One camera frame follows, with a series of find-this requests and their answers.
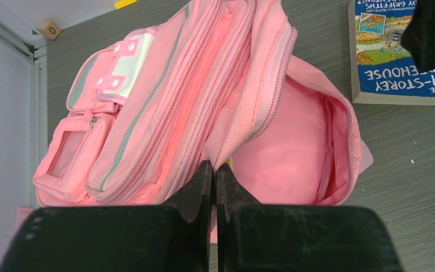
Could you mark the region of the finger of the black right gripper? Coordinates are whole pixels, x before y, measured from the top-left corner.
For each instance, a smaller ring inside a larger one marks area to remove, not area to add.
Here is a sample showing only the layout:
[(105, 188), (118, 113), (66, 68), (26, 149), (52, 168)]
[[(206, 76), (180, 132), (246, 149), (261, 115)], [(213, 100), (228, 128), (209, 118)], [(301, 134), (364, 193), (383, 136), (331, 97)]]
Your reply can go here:
[(435, 69), (435, 0), (418, 0), (412, 19), (400, 38), (418, 72)]

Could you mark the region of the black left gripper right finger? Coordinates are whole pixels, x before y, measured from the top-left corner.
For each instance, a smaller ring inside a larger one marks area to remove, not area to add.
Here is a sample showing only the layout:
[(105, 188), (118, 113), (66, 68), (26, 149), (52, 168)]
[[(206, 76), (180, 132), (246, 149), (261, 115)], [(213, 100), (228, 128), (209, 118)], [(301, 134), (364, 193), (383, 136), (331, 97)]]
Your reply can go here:
[(220, 271), (402, 271), (379, 216), (356, 206), (265, 205), (216, 171)]

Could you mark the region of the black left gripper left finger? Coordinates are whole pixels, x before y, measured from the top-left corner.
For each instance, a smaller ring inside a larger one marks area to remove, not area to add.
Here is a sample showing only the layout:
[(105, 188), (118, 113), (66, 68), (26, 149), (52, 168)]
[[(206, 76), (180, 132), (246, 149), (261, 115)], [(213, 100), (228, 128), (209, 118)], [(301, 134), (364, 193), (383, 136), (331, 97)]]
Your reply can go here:
[(40, 208), (0, 271), (208, 271), (212, 175), (201, 162), (159, 205)]

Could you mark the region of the blue 91-storey treehouse book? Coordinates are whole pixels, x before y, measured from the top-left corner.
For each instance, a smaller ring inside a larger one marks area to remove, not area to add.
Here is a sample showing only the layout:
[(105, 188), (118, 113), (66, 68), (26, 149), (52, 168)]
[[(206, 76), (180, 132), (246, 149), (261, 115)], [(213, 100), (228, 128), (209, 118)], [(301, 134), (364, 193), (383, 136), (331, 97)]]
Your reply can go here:
[(400, 38), (417, 1), (351, 1), (348, 6), (352, 101), (435, 105), (435, 69), (419, 72)]

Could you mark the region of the pink student backpack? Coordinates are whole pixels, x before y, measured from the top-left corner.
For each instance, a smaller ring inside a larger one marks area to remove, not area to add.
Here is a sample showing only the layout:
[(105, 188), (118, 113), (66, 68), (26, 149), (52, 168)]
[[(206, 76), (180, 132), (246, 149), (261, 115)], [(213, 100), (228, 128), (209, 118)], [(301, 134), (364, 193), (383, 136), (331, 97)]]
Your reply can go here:
[(42, 207), (149, 205), (202, 161), (263, 203), (339, 205), (373, 162), (349, 100), (292, 55), (280, 1), (190, 1), (92, 54), (32, 179)]

